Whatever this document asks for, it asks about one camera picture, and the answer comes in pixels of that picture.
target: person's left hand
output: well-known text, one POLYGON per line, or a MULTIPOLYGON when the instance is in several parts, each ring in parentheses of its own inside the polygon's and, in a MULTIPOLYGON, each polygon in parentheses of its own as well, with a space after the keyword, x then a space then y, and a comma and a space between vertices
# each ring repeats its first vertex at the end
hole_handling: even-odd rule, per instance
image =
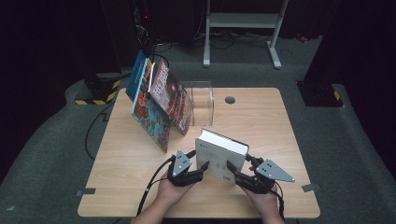
MULTIPOLYGON (((168 171, 163 174, 161 178, 167 177, 168 171)), ((155 198, 156 203, 161 203, 167 208, 172 207, 178 203, 181 198, 189 191, 195 184, 190 184, 186 187, 178 187, 172 184, 168 179, 160 181, 158 186, 157 197, 155 198)))

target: gray carpet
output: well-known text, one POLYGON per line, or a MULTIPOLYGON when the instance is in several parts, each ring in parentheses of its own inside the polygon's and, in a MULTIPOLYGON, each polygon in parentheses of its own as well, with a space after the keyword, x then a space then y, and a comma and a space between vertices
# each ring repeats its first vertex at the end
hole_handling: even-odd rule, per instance
MULTIPOLYGON (((300 223, 396 223, 396 184, 357 119, 346 90, 334 85, 343 108, 306 107, 296 86, 303 80, 320 39, 301 43, 278 39, 282 69, 275 70, 265 43, 252 37, 212 41, 211 66, 203 68, 203 47, 166 45, 166 57, 180 80, 211 80, 214 87, 276 87, 316 192, 320 217, 300 223)), ((125 87, 125 78, 120 88, 125 87)), ((105 105, 75 105, 82 81, 65 93, 67 105, 33 134, 0 187, 0 223, 107 223, 115 217, 79 217, 77 210, 93 161, 84 149, 86 132, 105 105)), ((95 156, 106 122, 92 126, 88 148, 95 156)), ((128 223, 124 218, 120 223, 128 223)), ((165 223, 259 223, 257 220, 183 220, 165 223)), ((297 220, 288 219, 288 223, 297 220)))

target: white metal stand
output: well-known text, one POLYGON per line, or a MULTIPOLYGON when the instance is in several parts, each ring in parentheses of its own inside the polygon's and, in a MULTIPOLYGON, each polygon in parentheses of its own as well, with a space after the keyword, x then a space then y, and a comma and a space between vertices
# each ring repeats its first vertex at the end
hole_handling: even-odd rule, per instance
POLYGON ((206 28, 205 28, 205 48, 204 67, 210 66, 210 27, 241 27, 241 28, 272 28, 273 38, 267 41, 267 46, 276 69, 282 67, 275 44, 279 35, 280 26, 285 16, 286 7, 289 0, 283 0, 279 13, 276 14, 254 14, 254 13, 211 13, 210 0, 207 0, 206 28))

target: illustrated book cover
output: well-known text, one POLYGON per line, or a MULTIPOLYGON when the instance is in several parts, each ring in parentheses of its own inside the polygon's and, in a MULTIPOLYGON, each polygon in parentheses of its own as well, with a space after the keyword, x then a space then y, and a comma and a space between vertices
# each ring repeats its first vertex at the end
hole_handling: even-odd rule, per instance
POLYGON ((209 161, 205 173, 231 184, 235 184, 235 178, 227 168, 227 161, 240 172, 248 154, 248 145, 206 129, 195 139, 195 149, 197 167, 209 161))
POLYGON ((186 134, 190 126, 192 100, 163 60, 158 65, 150 94, 180 132, 186 134))
POLYGON ((166 152, 169 142, 170 119, 149 95, 153 64, 150 59, 145 57, 137 59, 126 90, 128 96, 133 99, 131 115, 154 142, 166 152))

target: thick book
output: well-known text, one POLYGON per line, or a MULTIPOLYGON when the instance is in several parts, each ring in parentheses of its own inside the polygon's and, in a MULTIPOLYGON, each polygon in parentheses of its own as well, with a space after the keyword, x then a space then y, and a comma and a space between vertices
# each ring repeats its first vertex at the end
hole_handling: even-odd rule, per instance
POLYGON ((186 134, 190 126, 192 100, 163 60, 158 65, 150 94, 180 132, 186 134))
POLYGON ((169 142, 170 119, 149 95, 152 67, 150 59, 138 56, 126 93, 133 102, 131 115, 154 142, 166 152, 169 142))
POLYGON ((233 173, 227 168, 227 161, 233 163, 237 171, 241 171, 248 154, 248 145, 232 138, 202 129, 201 135, 195 139, 197 167, 207 161, 209 166, 205 174, 234 184, 233 173))

